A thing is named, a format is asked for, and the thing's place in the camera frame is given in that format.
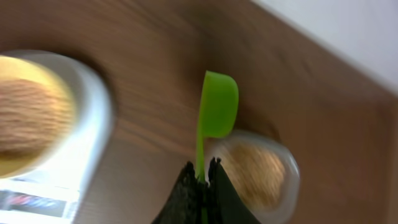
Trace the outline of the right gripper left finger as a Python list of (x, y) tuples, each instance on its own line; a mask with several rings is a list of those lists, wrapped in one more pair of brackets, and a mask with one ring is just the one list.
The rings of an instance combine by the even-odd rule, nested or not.
[(170, 195), (152, 224), (200, 224), (205, 185), (188, 161), (180, 171)]

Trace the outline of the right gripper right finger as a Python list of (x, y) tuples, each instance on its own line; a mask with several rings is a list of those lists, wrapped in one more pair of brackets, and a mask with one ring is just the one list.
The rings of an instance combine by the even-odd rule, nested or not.
[(206, 210), (209, 224), (261, 224), (239, 198), (220, 158), (212, 158), (208, 178)]

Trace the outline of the green plastic measuring scoop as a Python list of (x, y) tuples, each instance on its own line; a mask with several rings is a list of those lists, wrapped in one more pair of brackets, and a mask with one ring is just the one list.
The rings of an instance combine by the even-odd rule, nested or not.
[(238, 85), (233, 78), (207, 71), (201, 91), (196, 137), (196, 172), (205, 182), (206, 138), (223, 138), (233, 129), (239, 105)]

